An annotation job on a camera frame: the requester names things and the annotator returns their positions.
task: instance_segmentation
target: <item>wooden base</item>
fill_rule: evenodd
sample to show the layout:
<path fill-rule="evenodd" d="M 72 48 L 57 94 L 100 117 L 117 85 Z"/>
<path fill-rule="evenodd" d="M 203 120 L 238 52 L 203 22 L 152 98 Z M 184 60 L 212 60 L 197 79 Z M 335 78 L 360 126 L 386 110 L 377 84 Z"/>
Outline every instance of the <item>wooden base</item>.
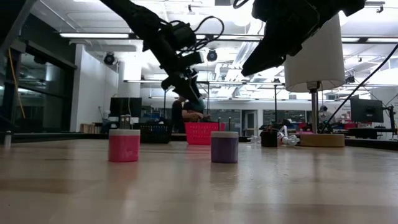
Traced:
<path fill-rule="evenodd" d="M 300 145 L 310 147 L 345 147 L 343 134 L 302 134 Z"/>

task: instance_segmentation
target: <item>lamp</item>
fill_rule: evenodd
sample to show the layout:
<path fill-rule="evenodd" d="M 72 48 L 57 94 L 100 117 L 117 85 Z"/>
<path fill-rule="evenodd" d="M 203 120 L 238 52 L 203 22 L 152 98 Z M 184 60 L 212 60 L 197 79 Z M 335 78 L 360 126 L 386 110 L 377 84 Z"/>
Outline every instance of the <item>lamp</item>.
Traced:
<path fill-rule="evenodd" d="M 286 90 L 312 94 L 312 131 L 318 132 L 318 89 L 331 90 L 345 84 L 343 48 L 338 16 L 306 40 L 296 56 L 285 62 Z"/>

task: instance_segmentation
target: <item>ceiling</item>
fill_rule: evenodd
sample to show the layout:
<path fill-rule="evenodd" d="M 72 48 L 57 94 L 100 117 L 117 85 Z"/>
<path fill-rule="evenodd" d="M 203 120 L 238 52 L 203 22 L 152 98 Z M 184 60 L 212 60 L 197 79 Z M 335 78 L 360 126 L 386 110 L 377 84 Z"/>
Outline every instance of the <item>ceiling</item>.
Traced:
<path fill-rule="evenodd" d="M 341 18 L 341 33 L 343 36 L 378 36 L 378 37 L 398 37 L 398 1 L 384 0 L 384 10 L 381 13 L 376 11 L 379 7 L 366 7 L 349 18 Z M 225 23 L 224 34 L 257 34 L 259 32 L 258 21 L 250 16 L 250 4 L 246 4 L 239 11 L 235 11 L 232 6 L 216 6 L 215 0 L 201 1 L 133 1 L 153 10 L 159 17 L 166 21 L 181 20 L 189 22 L 192 27 L 206 16 L 212 15 L 219 17 Z M 188 4 L 192 5 L 192 12 L 188 10 Z M 31 10 L 38 18 L 42 19 L 59 32 L 130 32 L 127 24 L 113 11 L 108 9 L 98 0 L 39 0 Z M 201 34 L 217 34 L 220 31 L 220 25 L 217 21 L 209 20 L 198 30 Z M 82 43 L 91 47 L 93 51 L 102 57 L 105 50 L 112 47 L 135 46 L 142 48 L 140 40 L 84 40 Z M 201 70 L 202 78 L 217 78 L 216 70 L 221 65 L 226 66 L 221 69 L 224 80 L 228 75 L 231 64 L 239 67 L 244 62 L 244 58 L 239 58 L 239 51 L 243 50 L 242 42 L 219 41 L 210 43 L 203 53 L 208 49 L 216 49 L 218 59 L 215 62 L 205 62 L 197 65 Z M 343 44 L 343 54 L 345 56 L 345 68 L 351 74 L 355 74 L 357 79 L 369 75 L 371 70 L 377 65 L 380 59 L 383 59 L 390 53 L 394 45 L 390 44 Z M 116 52 L 116 56 L 123 58 L 126 52 Z M 142 74 L 164 74 L 159 69 L 159 63 L 150 53 L 144 53 L 142 62 Z M 266 71 L 267 78 L 258 80 L 259 76 L 254 76 L 256 82 L 269 82 L 276 75 L 282 77 L 283 69 Z"/>

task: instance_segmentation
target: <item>table surface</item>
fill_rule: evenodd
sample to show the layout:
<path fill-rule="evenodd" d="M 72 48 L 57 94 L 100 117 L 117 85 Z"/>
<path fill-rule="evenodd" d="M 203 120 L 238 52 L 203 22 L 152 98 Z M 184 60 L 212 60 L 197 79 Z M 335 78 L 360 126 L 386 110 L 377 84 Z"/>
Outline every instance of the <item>table surface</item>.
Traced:
<path fill-rule="evenodd" d="M 398 223 L 398 154 L 380 149 L 141 145 L 107 161 L 106 140 L 0 150 L 1 223 Z"/>

